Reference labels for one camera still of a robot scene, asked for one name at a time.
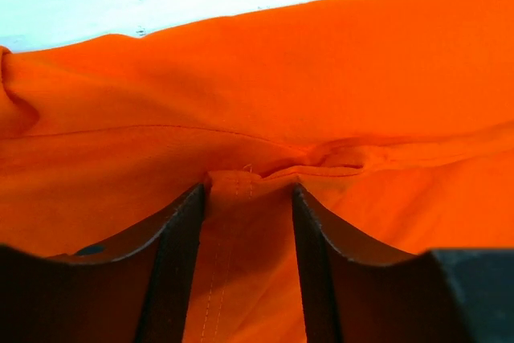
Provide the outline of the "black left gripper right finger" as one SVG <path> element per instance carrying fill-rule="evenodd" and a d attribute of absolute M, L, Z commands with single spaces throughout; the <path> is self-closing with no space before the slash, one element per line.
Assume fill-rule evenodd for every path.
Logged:
<path fill-rule="evenodd" d="M 512 250 L 410 254 L 338 217 L 300 185 L 292 221 L 308 341 L 512 341 Z"/>

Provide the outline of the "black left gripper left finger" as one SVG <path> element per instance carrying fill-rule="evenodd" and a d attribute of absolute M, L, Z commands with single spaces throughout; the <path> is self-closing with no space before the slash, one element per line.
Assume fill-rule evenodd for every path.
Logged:
<path fill-rule="evenodd" d="M 2 245 L 2 341 L 181 341 L 204 204 L 204 187 L 193 186 L 72 255 L 43 258 Z"/>

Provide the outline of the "orange t shirt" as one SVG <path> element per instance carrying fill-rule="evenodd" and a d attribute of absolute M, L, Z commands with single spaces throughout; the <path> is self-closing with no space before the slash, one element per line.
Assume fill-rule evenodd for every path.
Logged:
<path fill-rule="evenodd" d="M 408 252 L 513 244 L 513 0 L 321 0 L 1 50 L 1 240 L 207 185 L 188 342 L 303 342 L 290 190 Z"/>

